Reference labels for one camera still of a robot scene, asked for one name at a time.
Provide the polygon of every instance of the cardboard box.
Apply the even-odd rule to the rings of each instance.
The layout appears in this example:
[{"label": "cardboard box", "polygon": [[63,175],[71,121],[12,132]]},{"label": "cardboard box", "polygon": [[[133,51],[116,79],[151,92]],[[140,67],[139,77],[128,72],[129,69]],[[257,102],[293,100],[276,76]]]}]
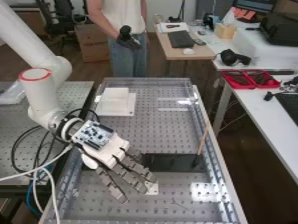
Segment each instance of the cardboard box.
[{"label": "cardboard box", "polygon": [[216,24],[216,35],[221,39],[233,39],[234,33],[236,33],[236,27],[234,26],[225,26],[221,23]]},{"label": "cardboard box", "polygon": [[95,24],[76,26],[83,61],[95,62],[109,59],[108,37]]},{"label": "cardboard box", "polygon": [[297,0],[280,0],[276,12],[297,13],[298,12],[298,1]]}]

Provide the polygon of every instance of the keyboard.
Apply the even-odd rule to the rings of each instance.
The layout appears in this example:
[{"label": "keyboard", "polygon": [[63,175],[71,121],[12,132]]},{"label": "keyboard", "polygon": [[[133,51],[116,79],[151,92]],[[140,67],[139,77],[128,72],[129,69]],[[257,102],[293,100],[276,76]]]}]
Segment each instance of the keyboard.
[{"label": "keyboard", "polygon": [[298,94],[278,93],[276,97],[298,126]]},{"label": "keyboard", "polygon": [[192,48],[195,45],[195,40],[192,39],[188,31],[177,31],[168,33],[171,44],[173,48]]}]

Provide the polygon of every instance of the red tray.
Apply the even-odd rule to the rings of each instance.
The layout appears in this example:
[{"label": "red tray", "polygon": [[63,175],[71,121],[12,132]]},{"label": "red tray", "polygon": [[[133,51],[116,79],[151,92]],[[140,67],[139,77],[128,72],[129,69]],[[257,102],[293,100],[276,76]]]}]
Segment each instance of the red tray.
[{"label": "red tray", "polygon": [[256,83],[242,71],[224,71],[221,72],[222,77],[230,84],[233,89],[254,89]]},{"label": "red tray", "polygon": [[248,77],[253,80],[253,82],[256,83],[256,87],[260,89],[276,89],[280,88],[281,83],[273,78],[273,76],[262,71],[262,70],[246,70],[244,71],[245,74],[248,75]]}]

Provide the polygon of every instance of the white shirt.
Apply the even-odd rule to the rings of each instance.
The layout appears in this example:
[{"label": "white shirt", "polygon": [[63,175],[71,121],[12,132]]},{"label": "white shirt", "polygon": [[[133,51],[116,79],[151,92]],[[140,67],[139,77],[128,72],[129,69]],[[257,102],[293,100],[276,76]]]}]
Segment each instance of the white shirt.
[{"label": "white shirt", "polygon": [[132,34],[145,31],[141,0],[104,0],[103,13],[117,31],[124,25],[132,27]]}]

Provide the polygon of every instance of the desk leg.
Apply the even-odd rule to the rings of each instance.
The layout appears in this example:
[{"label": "desk leg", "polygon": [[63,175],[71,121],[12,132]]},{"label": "desk leg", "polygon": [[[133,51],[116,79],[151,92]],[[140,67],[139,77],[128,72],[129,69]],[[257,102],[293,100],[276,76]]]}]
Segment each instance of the desk leg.
[{"label": "desk leg", "polygon": [[221,101],[220,101],[217,115],[216,115],[216,119],[215,119],[215,123],[213,123],[213,130],[215,130],[216,136],[218,135],[220,130],[221,130],[221,124],[222,124],[222,120],[225,117],[226,108],[228,108],[229,101],[230,101],[230,96],[232,96],[232,89],[230,89],[229,84],[225,82],[225,88],[224,88],[224,91],[221,94]]},{"label": "desk leg", "polygon": [[12,224],[12,223],[3,217],[2,214],[0,214],[0,223],[3,223],[3,224]]},{"label": "desk leg", "polygon": [[215,83],[218,78],[220,78],[220,75],[217,71],[208,74],[208,80],[205,83],[205,89],[203,93],[204,104],[205,104],[209,117],[212,115],[212,109],[213,109],[216,98],[217,98],[218,87],[215,85]]}]

